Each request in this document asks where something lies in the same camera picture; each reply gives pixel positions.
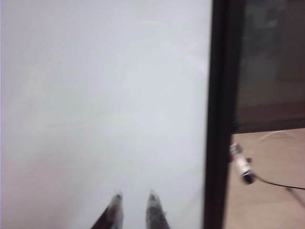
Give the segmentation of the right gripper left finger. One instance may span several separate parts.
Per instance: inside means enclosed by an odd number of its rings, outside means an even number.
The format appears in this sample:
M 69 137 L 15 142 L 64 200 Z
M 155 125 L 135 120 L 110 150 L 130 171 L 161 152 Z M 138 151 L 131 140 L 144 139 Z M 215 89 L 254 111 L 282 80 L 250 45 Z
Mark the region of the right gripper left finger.
M 108 206 L 91 229 L 122 229 L 123 227 L 123 193 L 117 191 Z

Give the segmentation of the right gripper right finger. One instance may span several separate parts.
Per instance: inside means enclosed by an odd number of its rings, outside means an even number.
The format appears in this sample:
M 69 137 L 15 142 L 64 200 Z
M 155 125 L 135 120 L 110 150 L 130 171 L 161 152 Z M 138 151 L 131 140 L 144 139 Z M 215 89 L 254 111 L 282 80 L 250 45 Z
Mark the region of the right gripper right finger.
M 147 229 L 170 229 L 159 195 L 150 190 L 145 216 Z

